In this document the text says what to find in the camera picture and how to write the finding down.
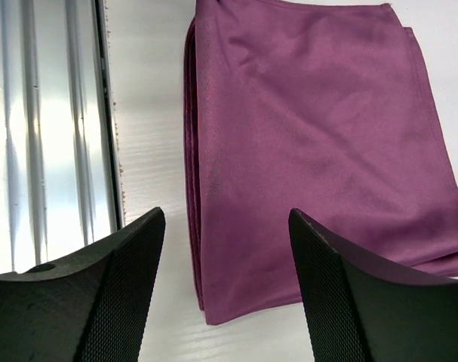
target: textured black surface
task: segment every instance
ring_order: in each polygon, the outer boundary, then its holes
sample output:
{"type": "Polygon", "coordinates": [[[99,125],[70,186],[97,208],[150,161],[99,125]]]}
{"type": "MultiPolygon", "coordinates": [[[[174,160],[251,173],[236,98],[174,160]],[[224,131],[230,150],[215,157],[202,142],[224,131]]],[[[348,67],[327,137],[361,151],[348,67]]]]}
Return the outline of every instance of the textured black surface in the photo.
{"type": "Polygon", "coordinates": [[[381,258],[298,210],[289,224],[316,362],[458,360],[458,281],[381,258]]]}
{"type": "Polygon", "coordinates": [[[48,267],[0,275],[0,361],[137,361],[164,225],[157,208],[48,267]]]}

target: white table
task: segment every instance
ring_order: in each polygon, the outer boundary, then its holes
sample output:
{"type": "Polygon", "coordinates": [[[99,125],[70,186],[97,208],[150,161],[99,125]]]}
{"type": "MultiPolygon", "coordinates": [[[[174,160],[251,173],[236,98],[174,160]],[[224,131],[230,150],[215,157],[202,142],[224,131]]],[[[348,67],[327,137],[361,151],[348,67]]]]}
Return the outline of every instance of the white table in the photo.
{"type": "MultiPolygon", "coordinates": [[[[458,182],[458,0],[392,3],[423,49],[458,182]]],[[[140,361],[311,361],[301,304],[218,327],[207,326],[198,310],[186,221],[182,118],[183,46],[194,8],[195,0],[106,0],[125,218],[130,222],[156,205],[168,222],[140,361]]]]}

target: metal groove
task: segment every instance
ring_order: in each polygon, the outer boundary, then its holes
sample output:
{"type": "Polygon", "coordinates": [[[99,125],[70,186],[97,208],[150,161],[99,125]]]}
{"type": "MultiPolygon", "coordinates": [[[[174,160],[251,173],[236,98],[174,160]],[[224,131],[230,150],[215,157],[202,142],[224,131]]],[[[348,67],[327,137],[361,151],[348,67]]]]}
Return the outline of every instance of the metal groove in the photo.
{"type": "Polygon", "coordinates": [[[84,0],[0,0],[0,273],[116,229],[97,24],[84,0]]]}

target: folded cloth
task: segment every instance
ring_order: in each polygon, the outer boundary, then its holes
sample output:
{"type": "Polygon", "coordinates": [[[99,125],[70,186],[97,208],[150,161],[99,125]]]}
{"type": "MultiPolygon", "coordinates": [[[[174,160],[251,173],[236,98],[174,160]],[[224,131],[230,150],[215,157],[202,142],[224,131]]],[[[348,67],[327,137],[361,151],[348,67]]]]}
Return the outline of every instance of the folded cloth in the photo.
{"type": "Polygon", "coordinates": [[[390,260],[458,275],[458,188],[423,55],[390,5],[198,0],[185,70],[209,324],[301,300],[293,207],[390,260]]]}

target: wrinkled fabric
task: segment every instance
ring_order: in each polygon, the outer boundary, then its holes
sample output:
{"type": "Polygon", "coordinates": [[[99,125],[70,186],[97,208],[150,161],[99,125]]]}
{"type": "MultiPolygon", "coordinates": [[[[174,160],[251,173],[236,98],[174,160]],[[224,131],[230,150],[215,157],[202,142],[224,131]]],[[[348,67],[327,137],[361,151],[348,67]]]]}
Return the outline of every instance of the wrinkled fabric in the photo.
{"type": "Polygon", "coordinates": [[[301,300],[293,207],[390,260],[458,275],[458,188],[422,53],[390,5],[198,0],[185,64],[209,324],[301,300]]]}

